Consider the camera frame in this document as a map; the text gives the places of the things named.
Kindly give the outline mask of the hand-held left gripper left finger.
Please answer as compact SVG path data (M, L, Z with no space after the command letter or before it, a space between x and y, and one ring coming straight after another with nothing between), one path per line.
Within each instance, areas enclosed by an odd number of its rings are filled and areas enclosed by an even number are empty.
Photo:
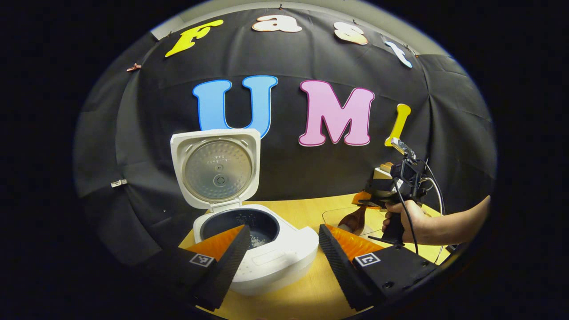
M147 261L153 284L209 311L219 308L250 244L250 228L239 225L187 248L163 250Z

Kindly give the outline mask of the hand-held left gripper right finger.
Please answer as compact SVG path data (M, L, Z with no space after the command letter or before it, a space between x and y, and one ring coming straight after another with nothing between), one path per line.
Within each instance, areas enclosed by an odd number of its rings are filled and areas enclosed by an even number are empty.
M401 245L382 247L329 224L321 224L319 245L348 304L360 311L410 293L438 265Z

